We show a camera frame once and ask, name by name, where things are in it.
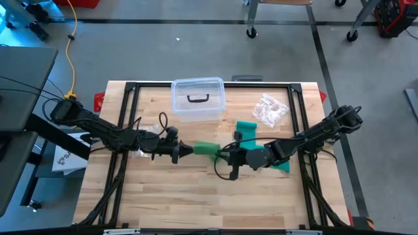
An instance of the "clear plastic container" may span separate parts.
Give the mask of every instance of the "clear plastic container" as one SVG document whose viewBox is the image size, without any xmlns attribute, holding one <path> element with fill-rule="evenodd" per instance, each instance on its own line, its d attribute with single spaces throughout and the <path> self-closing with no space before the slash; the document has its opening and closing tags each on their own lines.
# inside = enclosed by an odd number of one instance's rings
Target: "clear plastic container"
<svg viewBox="0 0 418 235">
<path fill-rule="evenodd" d="M 171 108 L 180 121 L 214 121 L 226 110 L 221 78 L 177 79 L 171 83 Z"/>
</svg>

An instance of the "caster wheel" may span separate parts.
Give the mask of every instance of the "caster wheel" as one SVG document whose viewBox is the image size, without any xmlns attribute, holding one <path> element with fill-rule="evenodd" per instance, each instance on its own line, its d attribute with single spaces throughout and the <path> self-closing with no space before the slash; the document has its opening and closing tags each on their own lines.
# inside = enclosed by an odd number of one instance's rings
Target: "caster wheel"
<svg viewBox="0 0 418 235">
<path fill-rule="evenodd" d="M 6 23 L 6 27 L 9 28 L 9 29 L 15 29 L 15 27 L 13 26 L 13 24 L 10 23 L 10 22 L 7 22 Z"/>
<path fill-rule="evenodd" d="M 335 5 L 337 7 L 342 7 L 346 3 L 347 0 L 335 0 Z"/>
<path fill-rule="evenodd" d="M 27 205 L 28 208 L 32 208 L 33 212 L 36 212 L 38 209 L 41 209 L 42 206 L 40 205 L 39 202 L 35 201 L 35 200 L 31 200 L 31 202 L 29 203 L 29 205 Z"/>
<path fill-rule="evenodd" d="M 354 42 L 359 37 L 359 33 L 357 31 L 354 32 L 353 35 L 350 35 L 350 32 L 347 33 L 347 41 Z"/>
<path fill-rule="evenodd" d="M 248 29 L 247 29 L 247 36 L 251 39 L 255 38 L 255 36 L 257 36 L 257 31 L 254 29 L 254 27 L 251 28 L 251 33 L 249 33 Z"/>
</svg>

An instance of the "yellow cable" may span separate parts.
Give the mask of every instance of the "yellow cable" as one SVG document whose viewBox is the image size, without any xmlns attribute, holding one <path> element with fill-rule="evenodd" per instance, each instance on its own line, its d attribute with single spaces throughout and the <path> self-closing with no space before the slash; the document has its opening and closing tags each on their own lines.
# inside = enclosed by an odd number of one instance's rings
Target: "yellow cable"
<svg viewBox="0 0 418 235">
<path fill-rule="evenodd" d="M 72 13 L 74 14 L 74 19 L 76 21 L 76 25 L 74 26 L 74 30 L 71 33 L 71 36 L 74 37 L 74 35 L 76 34 L 76 31 L 77 31 L 77 25 L 78 25 L 77 14 L 76 14 L 76 11 L 74 10 L 74 7 L 72 7 L 72 4 L 71 4 L 70 0 L 67 0 L 67 2 L 71 7 Z M 65 95 L 65 98 L 67 98 L 67 99 L 70 98 L 70 97 L 77 98 L 77 95 L 74 94 L 74 86 L 75 86 L 75 83 L 76 83 L 76 69 L 74 68 L 74 65 L 72 64 L 72 61 L 71 61 L 71 59 L 68 55 L 68 49 L 70 48 L 71 41 L 72 41 L 72 39 L 68 39 L 67 47 L 65 49 L 65 55 L 67 56 L 68 62 L 70 63 L 71 69 L 72 69 L 72 85 L 71 85 L 71 89 L 69 90 L 69 92 Z"/>
</svg>

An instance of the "red equipment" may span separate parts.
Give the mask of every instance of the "red equipment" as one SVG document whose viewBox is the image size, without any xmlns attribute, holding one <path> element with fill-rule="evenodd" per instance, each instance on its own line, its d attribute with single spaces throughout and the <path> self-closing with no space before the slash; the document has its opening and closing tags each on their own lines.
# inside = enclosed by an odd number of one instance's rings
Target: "red equipment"
<svg viewBox="0 0 418 235">
<path fill-rule="evenodd" d="M 418 16 L 415 0 L 381 0 L 375 9 L 380 36 L 397 37 Z"/>
<path fill-rule="evenodd" d="M 99 0 L 70 0 L 73 7 L 95 8 Z M 69 6 L 67 0 L 54 0 L 54 3 L 61 6 Z"/>
</svg>

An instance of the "black metal frame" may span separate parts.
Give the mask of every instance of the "black metal frame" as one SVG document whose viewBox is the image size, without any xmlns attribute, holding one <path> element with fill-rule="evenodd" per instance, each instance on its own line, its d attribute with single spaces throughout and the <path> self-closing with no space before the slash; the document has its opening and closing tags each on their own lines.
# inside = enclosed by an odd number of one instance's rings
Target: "black metal frame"
<svg viewBox="0 0 418 235">
<path fill-rule="evenodd" d="M 122 104 L 121 104 L 121 110 L 120 110 L 120 116 L 119 116 L 119 121 L 118 121 L 118 126 L 122 127 L 123 125 L 123 121 L 125 119 L 125 113 L 126 113 L 126 108 L 127 108 L 127 101 L 129 98 L 129 94 L 130 92 L 134 91 L 133 94 L 133 98 L 132 98 L 132 107 L 131 107 L 131 113 L 129 116 L 129 123 L 128 125 L 132 124 L 132 122 L 135 119 L 135 114 L 136 114 L 136 110 L 137 110 L 137 104 L 138 104 L 138 99 L 139 99 L 139 90 L 141 87 L 170 87 L 171 86 L 171 82 L 127 82 L 125 85 L 125 90 L 124 90 L 124 94 L 123 94 L 123 99 L 122 99 Z M 290 106 L 290 110 L 291 110 L 291 117 L 292 117 L 292 124 L 293 124 L 293 130 L 294 133 L 297 134 L 299 132 L 299 127 L 298 127 L 298 118 L 297 118 L 297 113 L 296 113 L 296 107 L 295 107 L 295 101 L 294 101 L 294 93 L 297 94 L 297 99 L 299 101 L 299 106 L 300 106 L 300 113 L 302 114 L 302 123 L 303 123 L 303 127 L 304 130 L 308 129 L 308 118 L 306 115 L 306 110 L 305 110 L 305 105 L 304 105 L 304 99 L 303 99 L 303 94 L 302 94 L 302 86 L 299 83 L 282 83 L 282 84 L 278 84 L 278 83 L 258 83 L 258 82 L 225 82 L 224 83 L 225 88 L 231 88 L 231 87 L 235 87 L 235 88 L 282 88 L 282 89 L 286 89 L 287 90 L 287 94 L 289 97 L 289 106 Z M 128 152 L 124 152 L 122 153 L 123 157 L 121 160 L 121 166 L 123 167 L 123 177 L 125 175 L 125 168 L 126 168 L 126 164 L 127 164 L 127 154 Z M 104 190 L 106 191 L 109 187 L 109 185 L 111 184 L 112 180 L 113 180 L 113 175 L 114 175 L 114 170 L 116 167 L 116 159 L 118 157 L 118 154 L 116 153 L 112 153 L 112 156 L 110 158 L 110 164 L 109 164 L 109 169 L 108 169 L 108 176 L 106 178 L 106 185 Z M 300 166 L 300 173 L 302 178 L 304 177 L 305 174 L 307 174 L 306 171 L 306 165 L 305 165 L 305 161 L 304 161 L 304 153 L 299 151 L 298 152 L 298 158 L 299 158 L 299 166 Z M 315 183 L 315 186 L 317 187 L 317 189 L 319 190 L 319 192 L 321 192 L 321 185 L 319 182 L 319 175 L 318 175 L 318 170 L 317 170 L 317 166 L 316 163 L 314 161 L 314 157 L 313 155 L 310 155 L 310 162 L 311 162 L 311 171 L 312 171 L 312 177 L 313 177 L 313 182 Z M 317 225 L 317 222 L 315 220 L 314 217 L 314 209 L 312 207 L 312 199 L 310 196 L 310 190 L 308 188 L 308 186 L 306 185 L 305 181 L 302 180 L 302 186 L 304 189 L 304 197 L 305 197 L 305 203 L 306 203 L 306 211 L 308 214 L 308 222 L 309 222 L 309 226 L 313 226 L 313 225 Z M 118 218 L 118 213 L 119 213 L 119 206 L 120 206 L 120 200 L 121 200 L 121 192 L 122 192 L 122 187 L 123 187 L 123 180 L 122 183 L 120 183 L 118 185 L 118 188 L 116 189 L 116 196 L 114 199 L 114 207 L 112 210 L 112 216 L 111 219 L 109 221 L 109 224 L 111 225 L 115 225 L 117 223 L 117 218 Z M 320 214 L 320 218 L 321 218 L 321 225 L 325 225 L 327 226 L 327 216 L 325 215 L 325 212 L 323 211 L 322 207 L 318 204 L 319 207 L 319 214 Z M 105 206 L 99 216 L 99 224 L 103 225 L 105 223 L 106 220 L 106 209 L 107 206 Z M 160 232 L 159 230 L 152 230 L 150 232 Z"/>
<path fill-rule="evenodd" d="M 38 183 L 38 177 L 36 177 L 38 166 L 39 166 L 40 161 L 42 160 L 42 156 L 44 155 L 47 143 L 48 142 L 45 141 L 44 144 L 42 145 L 40 154 L 31 152 L 31 155 L 29 156 L 27 160 L 28 163 L 35 165 L 35 167 L 33 168 L 31 177 L 29 178 L 29 182 L 27 183 L 27 186 L 26 186 L 25 193 L 22 196 L 22 199 L 20 201 L 21 206 L 28 206 L 29 203 L 31 202 L 32 195 L 35 192 L 35 187 L 37 186 L 37 183 Z"/>
<path fill-rule="evenodd" d="M 129 124 L 132 124 L 135 118 L 136 113 L 136 107 L 138 104 L 138 97 L 139 97 L 139 90 L 141 87 L 170 87 L 171 82 L 127 82 L 125 85 L 125 92 L 123 94 L 123 100 L 121 104 L 121 111 L 119 116 L 118 125 L 121 127 L 123 125 L 123 121 L 125 119 L 125 113 L 127 108 L 127 101 L 129 98 L 130 92 L 133 90 L 133 101 L 132 101 L 132 107 L 131 107 L 131 113 L 129 116 Z M 300 113 L 302 114 L 302 124 L 303 128 L 306 130 L 308 126 L 308 118 L 305 111 L 305 104 L 302 94 L 302 86 L 301 84 L 277 84 L 277 83 L 260 83 L 260 82 L 225 82 L 224 86 L 226 88 L 230 87 L 237 87 L 237 88 L 243 88 L 243 87 L 250 87 L 250 88 L 284 88 L 287 90 L 288 96 L 289 96 L 289 106 L 290 111 L 292 115 L 292 124 L 294 128 L 295 134 L 298 133 L 298 119 L 297 119 L 297 113 L 296 113 L 296 107 L 295 107 L 295 101 L 294 101 L 294 94 L 297 94 L 297 99 L 300 105 Z M 110 222 L 107 224 L 104 224 L 105 222 L 105 216 L 106 216 L 106 210 L 105 207 L 101 211 L 101 214 L 99 216 L 99 222 L 102 224 L 98 225 L 92 225 L 90 224 L 83 224 L 81 222 L 80 224 L 75 224 L 73 226 L 69 227 L 61 227 L 61 228 L 46 228 L 46 229 L 37 229 L 37 230 L 25 230 L 25 231 L 14 231 L 14 232 L 6 232 L 0 234 L 104 234 L 104 231 L 106 229 L 115 229 L 117 218 L 118 218 L 118 212 L 119 212 L 119 205 L 121 200 L 121 192 L 123 187 L 123 178 L 125 176 L 125 170 L 126 170 L 126 164 L 127 164 L 127 154 L 128 152 L 122 153 L 122 160 L 120 165 L 120 172 L 122 169 L 122 180 L 120 180 L 119 177 L 116 177 L 113 179 L 114 170 L 116 166 L 116 159 L 117 154 L 113 153 L 109 165 L 108 170 L 108 177 L 106 179 L 106 187 L 111 189 L 111 187 L 117 187 L 116 190 L 116 196 L 114 199 L 114 207 L 112 210 L 112 217 L 110 219 Z M 310 164 L 311 164 L 311 170 L 312 170 L 312 181 L 314 186 L 319 191 L 319 194 L 321 195 L 321 185 L 319 182 L 319 176 L 317 171 L 317 166 L 314 161 L 313 155 L 309 155 L 310 158 Z M 305 203 L 306 203 L 306 211 L 308 214 L 308 222 L 310 229 L 306 231 L 300 231 L 300 230 L 288 230 L 288 229 L 217 229 L 217 228 L 207 228 L 207 229 L 175 229 L 175 228 L 132 228 L 129 229 L 130 233 L 133 232 L 141 232 L 141 233 L 148 233 L 148 234 L 202 234 L 205 233 L 207 235 L 220 235 L 220 234 L 332 234 L 332 235 L 351 235 L 351 234 L 357 234 L 357 235 L 395 235 L 399 233 L 392 233 L 392 232 L 382 232 L 382 231 L 374 231 L 374 230 L 364 230 L 366 228 L 362 228 L 362 230 L 359 230 L 357 228 L 353 227 L 329 227 L 327 225 L 327 216 L 324 213 L 324 210 L 326 208 L 322 208 L 320 204 L 318 204 L 319 207 L 319 213 L 321 218 L 321 224 L 318 225 L 316 223 L 315 217 L 314 217 L 314 209 L 312 208 L 312 201 L 310 196 L 310 189 L 306 183 L 306 178 L 310 178 L 308 171 L 306 170 L 306 165 L 304 162 L 304 153 L 299 151 L 298 152 L 298 159 L 299 159 L 299 165 L 300 165 L 300 173 L 302 176 L 302 186 L 304 189 L 304 196 L 305 196 Z M 108 204 L 107 200 L 110 198 L 110 195 L 108 195 L 107 199 L 105 199 L 104 202 Z M 128 228 L 128 224 L 122 224 L 122 228 Z M 305 230 L 305 225 L 300 225 L 299 229 Z"/>
</svg>

